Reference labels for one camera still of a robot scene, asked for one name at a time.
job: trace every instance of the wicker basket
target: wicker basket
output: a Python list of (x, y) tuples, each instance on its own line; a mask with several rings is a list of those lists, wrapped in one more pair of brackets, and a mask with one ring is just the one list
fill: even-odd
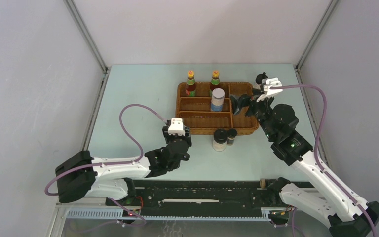
[(252, 85), (247, 82), (221, 82), (225, 91), (225, 101), (221, 112), (211, 112), (210, 82), (196, 82), (196, 96), (188, 97), (185, 82), (179, 84), (175, 116), (182, 118), (191, 128), (193, 135), (213, 135), (219, 128), (235, 128), (237, 135), (252, 134), (259, 125), (254, 116), (246, 117), (247, 107), (238, 115), (233, 115), (229, 95), (252, 95)]

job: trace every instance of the sauce bottle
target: sauce bottle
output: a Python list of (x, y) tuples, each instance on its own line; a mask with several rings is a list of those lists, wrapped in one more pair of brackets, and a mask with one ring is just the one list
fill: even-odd
[(194, 97), (195, 96), (195, 80), (194, 80), (194, 71), (188, 71), (187, 73), (187, 84), (185, 85), (185, 93), (187, 96)]
[(219, 88), (219, 84), (220, 84), (219, 76), (220, 76), (219, 71), (213, 71), (213, 78), (211, 78), (211, 83), (210, 83), (210, 96), (214, 89)]

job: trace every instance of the blue label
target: blue label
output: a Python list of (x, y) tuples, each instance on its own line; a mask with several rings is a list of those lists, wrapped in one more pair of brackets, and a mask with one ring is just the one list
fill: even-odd
[(211, 103), (211, 110), (212, 111), (220, 112), (222, 109), (223, 109), (223, 104), (213, 105), (213, 103)]

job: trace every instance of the cylindrical container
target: cylindrical container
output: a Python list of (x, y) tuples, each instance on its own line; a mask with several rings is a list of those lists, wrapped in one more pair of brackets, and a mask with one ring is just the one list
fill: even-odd
[(225, 101), (225, 91), (221, 88), (216, 88), (211, 94), (210, 111), (220, 112), (223, 109)]
[(226, 148), (227, 132), (224, 129), (217, 129), (213, 136), (213, 148), (214, 150), (221, 152)]
[(194, 71), (188, 71), (187, 73), (187, 84), (185, 85), (185, 93), (187, 96), (194, 97), (195, 96), (195, 79), (194, 79)]
[(219, 71), (213, 71), (213, 78), (211, 78), (210, 82), (210, 96), (214, 89), (219, 88), (220, 84), (220, 72)]
[(232, 128), (229, 131), (227, 131), (227, 145), (231, 146), (234, 143), (234, 139), (237, 136), (237, 130)]

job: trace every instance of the white robotic arm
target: white robotic arm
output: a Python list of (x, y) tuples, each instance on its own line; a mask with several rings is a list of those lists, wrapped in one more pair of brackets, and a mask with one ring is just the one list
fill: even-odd
[(166, 174), (179, 168), (182, 160), (188, 160), (188, 148), (192, 145), (190, 128), (182, 118), (173, 118), (162, 129), (166, 147), (146, 152), (140, 159), (91, 157), (89, 151), (81, 151), (56, 168), (56, 175), (75, 167), (89, 164), (57, 180), (59, 201), (68, 203), (83, 197), (102, 197), (120, 200), (134, 189), (131, 179), (143, 179)]
[(261, 84), (254, 86), (254, 96), (249, 98), (248, 115), (254, 115), (262, 130), (272, 142), (271, 148), (277, 157), (288, 166), (305, 174), (308, 181), (325, 197), (322, 200), (303, 192), (290, 181), (279, 178), (269, 186), (279, 194), (281, 200), (297, 207), (326, 225), (333, 236), (364, 237), (371, 230), (365, 217), (370, 215), (374, 224), (379, 220), (379, 203), (367, 200), (351, 190), (333, 171), (321, 160), (316, 160), (313, 147), (296, 132), (299, 122), (291, 106), (285, 104), (270, 105), (274, 96), (282, 92), (278, 78), (264, 78)]

